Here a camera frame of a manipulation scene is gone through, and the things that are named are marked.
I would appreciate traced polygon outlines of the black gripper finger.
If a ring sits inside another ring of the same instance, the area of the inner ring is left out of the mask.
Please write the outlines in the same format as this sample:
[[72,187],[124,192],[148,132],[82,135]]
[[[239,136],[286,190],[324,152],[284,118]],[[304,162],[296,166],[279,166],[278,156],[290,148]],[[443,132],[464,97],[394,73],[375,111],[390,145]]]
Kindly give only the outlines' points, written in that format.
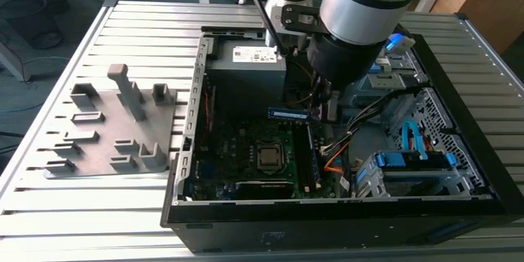
[[328,102],[327,102],[327,120],[330,122],[339,121],[339,99],[340,99],[340,91],[330,89]]
[[322,121],[322,105],[327,100],[327,87],[326,79],[315,72],[310,101],[310,117],[315,121]]

